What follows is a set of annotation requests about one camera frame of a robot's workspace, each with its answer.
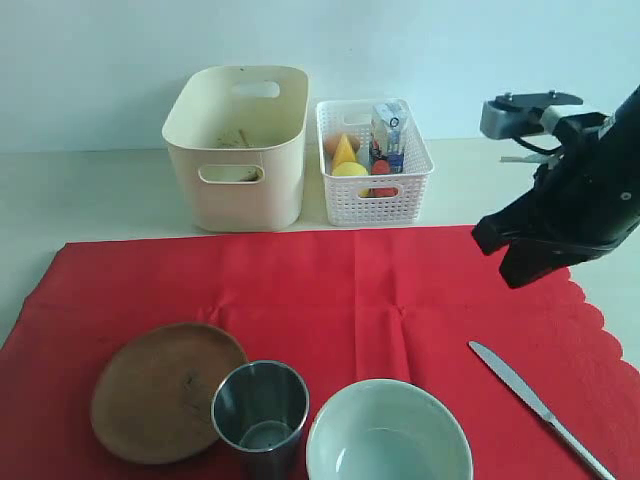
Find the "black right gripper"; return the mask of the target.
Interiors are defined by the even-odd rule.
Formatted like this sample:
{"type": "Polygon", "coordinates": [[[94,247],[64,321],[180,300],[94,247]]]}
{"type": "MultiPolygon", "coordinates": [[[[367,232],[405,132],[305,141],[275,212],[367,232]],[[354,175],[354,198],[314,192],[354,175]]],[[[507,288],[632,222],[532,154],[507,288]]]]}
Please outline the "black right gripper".
{"type": "Polygon", "coordinates": [[[557,163],[533,187],[473,228],[481,251],[509,246],[499,273],[510,288],[615,249],[639,221],[639,115],[616,112],[547,120],[557,163]]]}

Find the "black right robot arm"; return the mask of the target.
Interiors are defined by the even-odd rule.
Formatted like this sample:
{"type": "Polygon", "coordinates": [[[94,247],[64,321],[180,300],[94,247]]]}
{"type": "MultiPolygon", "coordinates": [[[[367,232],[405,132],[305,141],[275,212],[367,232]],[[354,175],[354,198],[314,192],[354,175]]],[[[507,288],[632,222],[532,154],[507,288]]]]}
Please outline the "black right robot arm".
{"type": "Polygon", "coordinates": [[[484,103],[480,131],[538,164],[533,187],[472,230],[485,255],[507,250],[499,272],[509,287],[607,255],[638,228],[637,91],[610,115],[554,90],[498,95],[484,103]]]}

